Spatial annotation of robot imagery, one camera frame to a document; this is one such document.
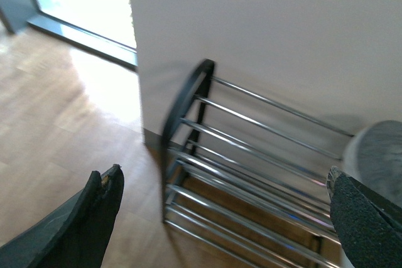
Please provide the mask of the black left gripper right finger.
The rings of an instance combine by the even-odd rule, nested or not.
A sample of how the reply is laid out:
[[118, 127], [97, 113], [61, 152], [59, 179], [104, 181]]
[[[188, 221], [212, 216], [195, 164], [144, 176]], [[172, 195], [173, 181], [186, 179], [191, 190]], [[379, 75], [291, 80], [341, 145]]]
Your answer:
[[330, 219], [354, 267], [401, 267], [401, 208], [337, 167], [327, 176]]

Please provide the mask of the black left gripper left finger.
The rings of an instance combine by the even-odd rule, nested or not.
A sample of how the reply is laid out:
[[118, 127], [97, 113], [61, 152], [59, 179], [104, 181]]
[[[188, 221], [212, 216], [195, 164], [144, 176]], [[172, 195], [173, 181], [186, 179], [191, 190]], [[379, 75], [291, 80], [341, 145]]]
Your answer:
[[123, 191], [120, 165], [92, 171], [81, 191], [1, 246], [1, 267], [100, 267]]

